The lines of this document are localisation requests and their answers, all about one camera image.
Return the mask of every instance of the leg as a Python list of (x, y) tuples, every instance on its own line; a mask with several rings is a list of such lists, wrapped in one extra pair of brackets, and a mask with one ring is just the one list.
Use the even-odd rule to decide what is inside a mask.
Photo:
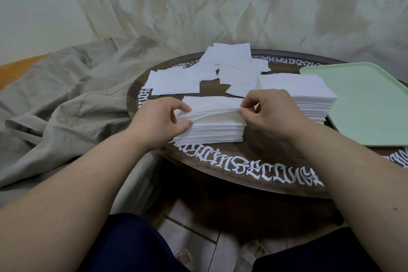
[(187, 269), (163, 237), (134, 214), (110, 215), (79, 271), (172, 271)]
[(257, 259), (252, 272), (380, 272), (350, 228), (341, 228), (307, 244)]

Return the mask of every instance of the tiled floor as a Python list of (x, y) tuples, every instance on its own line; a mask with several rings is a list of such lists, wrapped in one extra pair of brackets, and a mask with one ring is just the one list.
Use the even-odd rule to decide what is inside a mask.
[(232, 272), (241, 246), (258, 239), (273, 254), (339, 227), (332, 202), (258, 192), (169, 164), (160, 197), (147, 211), (172, 251), (186, 248), (197, 272)]

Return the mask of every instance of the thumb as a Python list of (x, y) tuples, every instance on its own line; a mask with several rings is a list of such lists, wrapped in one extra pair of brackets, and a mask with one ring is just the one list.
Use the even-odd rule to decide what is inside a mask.
[(259, 113), (254, 113), (249, 109), (241, 108), (238, 110), (238, 113), (242, 115), (245, 121), (252, 125), (259, 125), (260, 124), (260, 116)]
[(193, 125), (193, 122), (191, 120), (185, 120), (181, 123), (174, 124), (174, 136), (181, 135), (182, 133), (185, 133), (187, 130), (190, 129), (190, 127)]

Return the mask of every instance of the left hand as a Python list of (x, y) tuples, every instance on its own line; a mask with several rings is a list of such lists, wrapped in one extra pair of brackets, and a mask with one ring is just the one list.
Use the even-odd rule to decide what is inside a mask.
[(125, 132), (146, 151), (158, 149), (186, 132), (193, 124), (191, 120), (177, 123), (174, 116), (176, 109), (191, 111), (188, 105), (173, 97), (148, 100), (141, 105)]

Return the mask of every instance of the round table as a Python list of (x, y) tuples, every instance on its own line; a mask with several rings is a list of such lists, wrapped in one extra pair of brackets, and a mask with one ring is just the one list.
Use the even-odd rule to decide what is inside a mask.
[[(315, 55), (275, 51), (251, 50), (253, 58), (269, 61), (271, 73), (299, 73), (305, 66), (345, 63), (340, 60)], [(127, 94), (127, 109), (131, 118), (148, 99), (172, 96), (182, 99), (188, 96), (229, 96), (225, 91), (230, 85), (220, 85), (219, 80), (200, 83), (200, 94), (175, 94), (152, 96), (150, 89), (143, 86), (150, 70), (166, 69), (174, 66), (190, 67), (202, 53), (185, 55), (160, 63), (140, 75), (131, 85)], [(398, 151), (395, 147), (373, 148), (381, 155)], [(304, 197), (328, 198), (319, 176), (291, 146), (272, 140), (259, 130), (247, 126), (243, 142), (195, 144), (175, 146), (166, 144), (163, 156), (181, 166), (191, 167), (214, 177), (240, 185)]]

